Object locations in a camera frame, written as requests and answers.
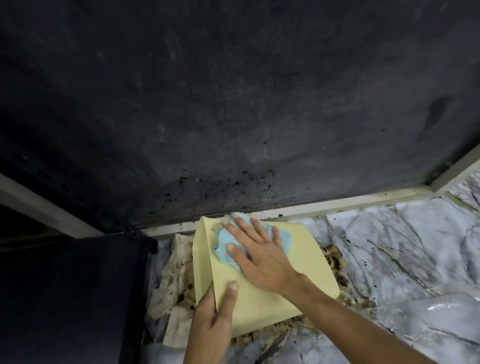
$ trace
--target cleaning cloth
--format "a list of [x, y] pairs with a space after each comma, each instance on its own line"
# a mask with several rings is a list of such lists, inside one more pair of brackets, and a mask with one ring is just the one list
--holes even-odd
[[[248, 216], [247, 214], [237, 212], [234, 215], [241, 218], [242, 220], [246, 221], [247, 224], [249, 224], [250, 226], [253, 227], [252, 221], [250, 220], [250, 216]], [[235, 221], [233, 219], [231, 219], [229, 222], [232, 225], [238, 227], [238, 225], [235, 223]], [[264, 229], [267, 230], [268, 236], [270, 236], [270, 239], [272, 239], [272, 237], [273, 237], [272, 225], [265, 224], [265, 223], [262, 223], [262, 222], [261, 222], [261, 224], [264, 227]], [[278, 230], [280, 231], [280, 236], [282, 238], [283, 249], [285, 250], [285, 253], [288, 256], [288, 254], [290, 252], [290, 247], [292, 245], [292, 234], [288, 230], [285, 230], [285, 229], [278, 229]], [[218, 244], [214, 248], [213, 251], [214, 251], [215, 255], [218, 257], [218, 259], [220, 260], [220, 262], [222, 262], [223, 264], [228, 264], [229, 266], [234, 267], [237, 271], [240, 272], [241, 269], [240, 269], [239, 265], [230, 256], [230, 254], [228, 254], [228, 252], [227, 252], [227, 244], [228, 243], [233, 243], [236, 246], [239, 246], [245, 252], [245, 254], [247, 254], [247, 249], [245, 249], [245, 247], [242, 244], [240, 244], [237, 241], [237, 239], [235, 239], [233, 237], [233, 235], [230, 234], [230, 232], [225, 228], [222, 228], [222, 230], [220, 230], [220, 232], [218, 233]]]

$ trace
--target finger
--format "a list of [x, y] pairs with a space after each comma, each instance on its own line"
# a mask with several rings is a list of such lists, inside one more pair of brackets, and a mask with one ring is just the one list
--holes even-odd
[[243, 274], [245, 274], [247, 279], [251, 279], [252, 277], [254, 277], [257, 266], [254, 262], [247, 258], [243, 250], [241, 250], [235, 244], [228, 243], [227, 252], [233, 258], [233, 260], [238, 263], [241, 271], [243, 272]]
[[218, 310], [217, 320], [222, 318], [230, 323], [232, 322], [233, 309], [237, 303], [238, 290], [239, 284], [235, 280], [227, 285], [227, 289], [223, 293], [220, 309]]
[[283, 243], [282, 243], [282, 236], [280, 235], [280, 230], [278, 227], [274, 226], [272, 228], [273, 232], [273, 242], [277, 244], [280, 248], [283, 248]]
[[261, 243], [264, 239], [257, 233], [257, 231], [250, 226], [244, 219], [239, 217], [233, 218], [238, 226], [248, 235], [254, 242]]
[[250, 254], [252, 253], [252, 250], [255, 249], [256, 242], [250, 239], [242, 230], [230, 224], [229, 222], [224, 223], [223, 226], [230, 232], [230, 234], [233, 235], [235, 239], [237, 239], [240, 244], [247, 249]]
[[212, 312], [216, 312], [215, 306], [215, 289], [213, 286], [213, 281], [208, 286], [207, 292], [203, 295], [197, 305], [197, 310], [208, 310]]
[[257, 233], [262, 237], [262, 241], [264, 242], [271, 242], [272, 239], [270, 239], [270, 236], [268, 236], [267, 230], [262, 226], [260, 221], [256, 218], [252, 218], [252, 225], [257, 231]]

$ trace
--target person's left hand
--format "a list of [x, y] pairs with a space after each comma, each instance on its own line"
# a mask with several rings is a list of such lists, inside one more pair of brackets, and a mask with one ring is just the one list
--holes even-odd
[[227, 354], [238, 286], [236, 281], [228, 284], [220, 309], [216, 310], [213, 282], [210, 284], [193, 314], [183, 364], [219, 364]]

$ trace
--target hand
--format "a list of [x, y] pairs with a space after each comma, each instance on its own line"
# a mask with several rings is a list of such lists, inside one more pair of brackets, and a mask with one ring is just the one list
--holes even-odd
[[278, 228], [273, 227], [273, 239], [270, 239], [257, 219], [252, 218], [253, 227], [239, 217], [233, 219], [241, 229], [230, 223], [223, 226], [247, 249], [252, 260], [235, 244], [227, 244], [228, 253], [255, 286], [285, 295], [300, 274], [288, 261]]
[[216, 310], [213, 282], [210, 284], [193, 314], [184, 364], [219, 364], [227, 354], [238, 286], [236, 281], [228, 284], [220, 309]]

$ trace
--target forearm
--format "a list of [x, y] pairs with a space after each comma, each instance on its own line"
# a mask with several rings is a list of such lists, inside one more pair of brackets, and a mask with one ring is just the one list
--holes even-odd
[[282, 294], [302, 311], [352, 364], [434, 363], [395, 336], [327, 296], [306, 276]]

